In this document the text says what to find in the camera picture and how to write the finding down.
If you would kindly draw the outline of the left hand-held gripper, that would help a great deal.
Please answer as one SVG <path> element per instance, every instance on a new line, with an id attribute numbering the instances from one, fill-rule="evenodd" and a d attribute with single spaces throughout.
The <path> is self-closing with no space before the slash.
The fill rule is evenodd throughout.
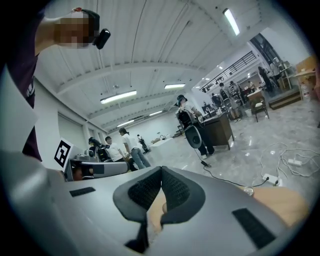
<path id="1" fill-rule="evenodd" d="M 85 150 L 81 149 L 64 138 L 60 138 L 56 152 L 55 162 L 62 168 L 66 181 L 73 181 L 72 164 L 77 160 L 78 155 L 84 155 Z M 81 162 L 82 176 L 86 178 L 106 178 L 124 174 L 128 171 L 126 162 Z"/>

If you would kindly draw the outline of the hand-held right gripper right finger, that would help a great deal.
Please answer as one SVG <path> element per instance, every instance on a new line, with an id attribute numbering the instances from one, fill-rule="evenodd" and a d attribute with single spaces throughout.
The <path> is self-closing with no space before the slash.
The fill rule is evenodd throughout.
<path id="1" fill-rule="evenodd" d="M 163 166 L 167 212 L 147 256 L 249 256 L 287 230 L 270 208 L 228 182 Z"/>

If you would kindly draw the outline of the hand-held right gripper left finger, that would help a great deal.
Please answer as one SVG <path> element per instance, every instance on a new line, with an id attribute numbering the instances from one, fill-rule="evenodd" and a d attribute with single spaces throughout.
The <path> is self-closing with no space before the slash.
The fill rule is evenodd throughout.
<path id="1" fill-rule="evenodd" d="M 161 168 L 66 182 L 40 166 L 37 242 L 55 256 L 163 256 L 160 239 L 149 243 L 147 208 L 131 200 L 133 189 L 150 185 Z"/>

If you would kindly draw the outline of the dark wooden desk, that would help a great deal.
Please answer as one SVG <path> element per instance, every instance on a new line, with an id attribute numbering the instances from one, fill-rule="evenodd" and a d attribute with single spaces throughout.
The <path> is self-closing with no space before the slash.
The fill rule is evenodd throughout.
<path id="1" fill-rule="evenodd" d="M 226 146 L 231 149 L 229 140 L 235 141 L 230 121 L 226 113 L 216 115 L 201 122 L 214 147 Z"/>

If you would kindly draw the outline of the dark chair with white seat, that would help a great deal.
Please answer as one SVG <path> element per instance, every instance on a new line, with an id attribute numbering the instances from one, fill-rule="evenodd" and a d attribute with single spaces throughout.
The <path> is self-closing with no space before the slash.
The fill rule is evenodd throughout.
<path id="1" fill-rule="evenodd" d="M 256 122 L 258 122 L 257 114 L 264 112 L 266 117 L 269 119 L 269 113 L 266 106 L 266 100 L 263 96 L 256 97 L 250 100 L 251 113 L 254 115 Z"/>

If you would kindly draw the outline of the person's dark shirt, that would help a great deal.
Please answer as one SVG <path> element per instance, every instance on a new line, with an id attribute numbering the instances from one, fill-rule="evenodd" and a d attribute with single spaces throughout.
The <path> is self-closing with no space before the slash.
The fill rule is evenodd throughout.
<path id="1" fill-rule="evenodd" d="M 7 63 L 16 87 L 31 108 L 35 105 L 34 72 L 38 61 L 38 56 L 35 54 L 35 39 L 38 26 L 44 16 L 45 10 L 41 9 L 27 24 Z"/>

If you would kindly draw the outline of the dark low bench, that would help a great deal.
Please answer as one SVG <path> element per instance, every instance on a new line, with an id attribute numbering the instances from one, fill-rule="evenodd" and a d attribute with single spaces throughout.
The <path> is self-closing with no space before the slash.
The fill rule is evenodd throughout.
<path id="1" fill-rule="evenodd" d="M 277 110 L 301 100 L 301 93 L 296 86 L 268 100 L 268 106 L 272 110 Z"/>

